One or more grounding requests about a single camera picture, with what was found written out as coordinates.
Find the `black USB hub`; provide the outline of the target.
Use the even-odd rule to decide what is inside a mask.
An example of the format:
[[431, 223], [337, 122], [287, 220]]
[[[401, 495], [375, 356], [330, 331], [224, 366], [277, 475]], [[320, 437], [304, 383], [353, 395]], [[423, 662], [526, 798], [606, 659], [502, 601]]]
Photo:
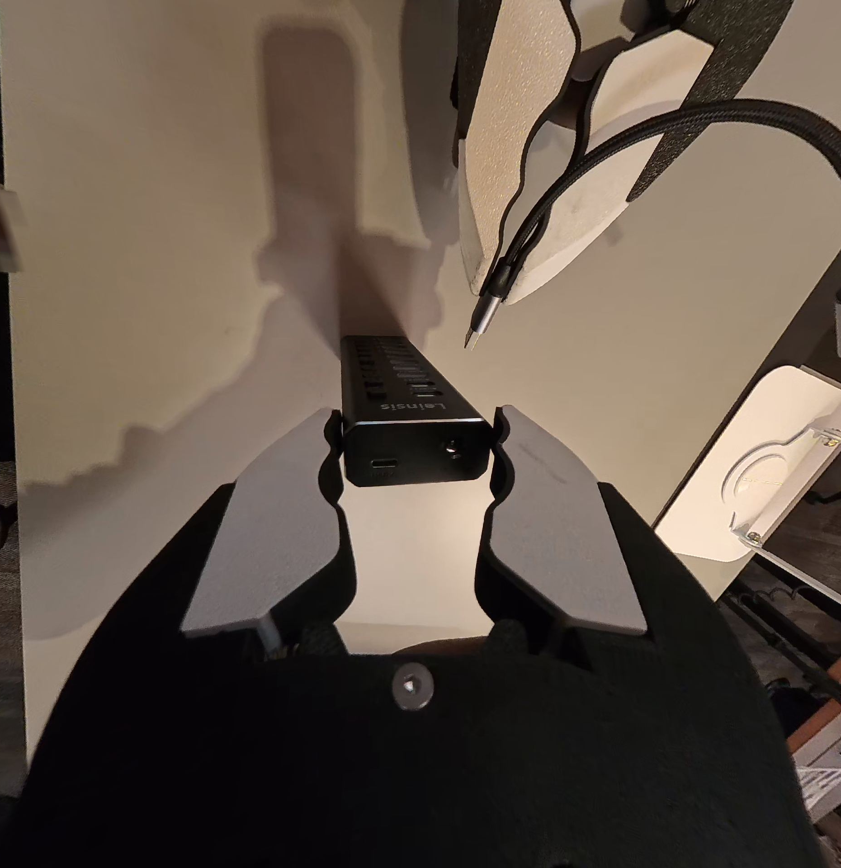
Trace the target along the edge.
[[492, 428], [403, 336], [340, 342], [342, 454], [358, 487], [471, 481]]

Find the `silver metal bracket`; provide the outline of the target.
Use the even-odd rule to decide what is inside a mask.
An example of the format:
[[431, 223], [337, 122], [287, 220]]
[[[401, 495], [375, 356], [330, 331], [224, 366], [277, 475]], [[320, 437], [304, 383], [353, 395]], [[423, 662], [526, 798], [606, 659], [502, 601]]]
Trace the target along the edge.
[[818, 418], [788, 439], [760, 443], [727, 472], [721, 499], [730, 533], [744, 548], [762, 548], [841, 453], [841, 428], [828, 419]]

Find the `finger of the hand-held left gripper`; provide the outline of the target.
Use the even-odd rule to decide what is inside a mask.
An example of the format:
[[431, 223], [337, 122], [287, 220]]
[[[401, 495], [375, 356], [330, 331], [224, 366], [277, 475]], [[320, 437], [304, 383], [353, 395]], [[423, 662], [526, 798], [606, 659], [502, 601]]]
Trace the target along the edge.
[[[626, 129], [681, 107], [713, 45], [680, 28], [643, 38], [596, 74], [585, 107], [586, 152]], [[545, 232], [520, 268], [505, 304], [542, 288], [592, 244], [627, 208], [660, 135], [629, 146], [592, 168], [553, 204]]]
[[501, 254], [529, 146], [579, 43], [568, 2], [458, 3], [458, 226], [473, 295]]

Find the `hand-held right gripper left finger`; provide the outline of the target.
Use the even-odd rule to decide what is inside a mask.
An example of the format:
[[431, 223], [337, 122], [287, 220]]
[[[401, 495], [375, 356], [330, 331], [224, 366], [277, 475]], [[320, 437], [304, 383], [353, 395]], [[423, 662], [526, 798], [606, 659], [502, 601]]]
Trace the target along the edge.
[[249, 630], [272, 654], [341, 618], [357, 574], [340, 455], [340, 413], [324, 408], [241, 472], [181, 624], [187, 638]]

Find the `white rounded base plate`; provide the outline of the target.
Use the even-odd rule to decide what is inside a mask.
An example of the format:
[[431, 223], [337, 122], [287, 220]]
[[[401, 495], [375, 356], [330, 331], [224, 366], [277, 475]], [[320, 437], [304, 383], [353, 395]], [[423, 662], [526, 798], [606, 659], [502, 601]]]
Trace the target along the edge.
[[841, 386], [790, 365], [766, 374], [742, 401], [657, 522], [659, 538], [682, 556], [718, 562], [744, 557], [748, 548], [730, 533], [730, 514], [722, 503], [724, 477], [753, 447], [788, 439], [824, 417], [832, 426], [841, 428]]

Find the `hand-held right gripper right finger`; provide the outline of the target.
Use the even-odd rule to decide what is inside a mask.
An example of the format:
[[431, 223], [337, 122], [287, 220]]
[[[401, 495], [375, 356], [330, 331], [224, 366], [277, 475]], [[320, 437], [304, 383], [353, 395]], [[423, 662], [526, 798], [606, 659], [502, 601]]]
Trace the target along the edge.
[[514, 406], [495, 411], [490, 490], [474, 592], [493, 623], [521, 625], [529, 647], [575, 627], [647, 634], [598, 479]]

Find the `white desk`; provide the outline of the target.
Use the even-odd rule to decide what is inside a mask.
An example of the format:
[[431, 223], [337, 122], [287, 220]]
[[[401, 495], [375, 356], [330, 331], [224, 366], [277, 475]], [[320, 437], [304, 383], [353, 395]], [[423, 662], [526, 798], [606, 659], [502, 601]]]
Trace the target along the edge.
[[720, 125], [466, 351], [455, 32], [455, 2], [0, 2], [29, 754], [173, 533], [339, 406], [339, 310], [653, 520], [841, 251], [824, 160]]

